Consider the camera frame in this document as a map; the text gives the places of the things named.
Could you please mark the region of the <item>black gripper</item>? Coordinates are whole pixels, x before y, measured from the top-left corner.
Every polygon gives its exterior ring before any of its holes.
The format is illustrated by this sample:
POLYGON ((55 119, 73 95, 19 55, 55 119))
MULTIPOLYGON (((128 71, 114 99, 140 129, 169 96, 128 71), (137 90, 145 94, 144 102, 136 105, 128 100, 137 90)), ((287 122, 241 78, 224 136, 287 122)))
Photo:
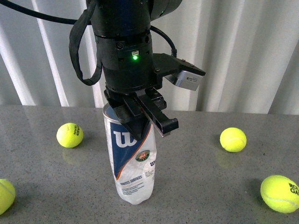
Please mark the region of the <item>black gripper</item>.
POLYGON ((112 108, 108 114, 135 140, 145 137, 149 120, 162 137, 178 129, 178 119, 162 112, 167 107, 163 96, 154 95, 154 90, 162 87, 162 80, 155 72, 151 33, 96 33, 95 37, 97 59, 106 79, 105 97, 112 108))

